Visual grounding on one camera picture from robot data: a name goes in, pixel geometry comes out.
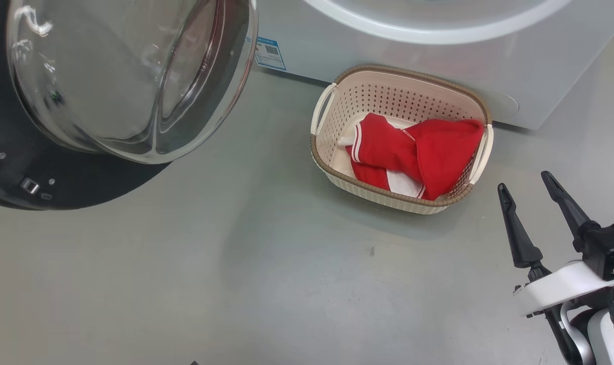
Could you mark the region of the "dark grey glass washer door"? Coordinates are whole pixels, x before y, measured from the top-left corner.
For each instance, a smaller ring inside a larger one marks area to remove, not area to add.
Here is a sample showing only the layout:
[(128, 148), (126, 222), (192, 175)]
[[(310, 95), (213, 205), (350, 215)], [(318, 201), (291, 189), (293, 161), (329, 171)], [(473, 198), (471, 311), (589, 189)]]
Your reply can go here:
[(144, 185), (227, 118), (257, 34), (257, 0), (0, 0), (0, 206)]

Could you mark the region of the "beige perforated laundry basket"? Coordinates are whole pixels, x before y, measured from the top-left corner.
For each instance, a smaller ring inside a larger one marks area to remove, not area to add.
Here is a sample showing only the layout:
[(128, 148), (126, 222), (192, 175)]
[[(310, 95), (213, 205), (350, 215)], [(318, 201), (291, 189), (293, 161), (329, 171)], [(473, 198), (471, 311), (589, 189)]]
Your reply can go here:
[[(484, 132), (453, 189), (427, 201), (355, 178), (349, 156), (338, 141), (369, 113), (385, 117), (395, 127), (429, 119), (476, 119), (483, 123)], [(358, 65), (340, 74), (321, 93), (310, 125), (311, 155), (332, 184), (379, 205), (420, 215), (439, 213), (466, 198), (487, 166), (493, 144), (491, 113), (476, 92), (438, 77), (385, 65)]]

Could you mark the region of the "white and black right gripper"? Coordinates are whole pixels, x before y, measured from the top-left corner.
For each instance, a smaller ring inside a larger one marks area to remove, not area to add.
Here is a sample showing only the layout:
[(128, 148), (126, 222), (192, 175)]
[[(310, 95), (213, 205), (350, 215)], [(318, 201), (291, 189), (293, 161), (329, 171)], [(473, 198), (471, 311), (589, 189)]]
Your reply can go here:
[(513, 265), (529, 270), (527, 284), (513, 293), (519, 312), (531, 317), (571, 301), (578, 306), (605, 309), (610, 289), (614, 298), (614, 224), (602, 227), (591, 221), (550, 171), (540, 175), (550, 198), (560, 207), (581, 259), (555, 272), (548, 270), (541, 263), (541, 250), (532, 244), (516, 213), (514, 198), (507, 186), (500, 183), (497, 194)]

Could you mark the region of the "plain red garment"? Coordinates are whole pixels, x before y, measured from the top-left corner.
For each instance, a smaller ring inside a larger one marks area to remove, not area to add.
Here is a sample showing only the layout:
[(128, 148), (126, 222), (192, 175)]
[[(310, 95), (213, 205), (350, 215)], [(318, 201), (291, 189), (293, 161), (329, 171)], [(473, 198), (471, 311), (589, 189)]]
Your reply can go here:
[(431, 119), (404, 128), (411, 145), (402, 171), (423, 185), (422, 199), (434, 201), (449, 193), (482, 140), (484, 124)]

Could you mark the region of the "red garment with white stripes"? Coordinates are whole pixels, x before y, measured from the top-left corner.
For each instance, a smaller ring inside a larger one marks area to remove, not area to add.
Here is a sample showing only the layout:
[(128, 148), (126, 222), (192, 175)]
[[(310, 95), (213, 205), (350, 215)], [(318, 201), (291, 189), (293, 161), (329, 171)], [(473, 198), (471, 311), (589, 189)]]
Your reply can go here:
[(348, 153), (357, 180), (402, 196), (424, 196), (416, 143), (406, 129), (392, 126), (379, 114), (368, 114), (342, 134), (338, 146)]

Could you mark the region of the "white washing machine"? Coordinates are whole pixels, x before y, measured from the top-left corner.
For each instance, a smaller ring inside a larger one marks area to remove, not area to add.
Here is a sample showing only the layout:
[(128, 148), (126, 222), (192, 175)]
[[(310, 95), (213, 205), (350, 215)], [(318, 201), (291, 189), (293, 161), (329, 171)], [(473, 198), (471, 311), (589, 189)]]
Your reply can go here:
[(614, 35), (614, 0), (258, 0), (289, 74), (331, 83), (390, 65), (477, 92), (538, 129)]

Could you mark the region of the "blue energy label sticker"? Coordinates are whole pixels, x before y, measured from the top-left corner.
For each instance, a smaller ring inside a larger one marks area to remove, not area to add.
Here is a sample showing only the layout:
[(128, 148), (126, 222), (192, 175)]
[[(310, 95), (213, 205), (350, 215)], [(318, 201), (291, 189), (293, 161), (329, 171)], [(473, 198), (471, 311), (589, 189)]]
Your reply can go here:
[(279, 44), (275, 40), (257, 37), (255, 60), (261, 67), (286, 71)]

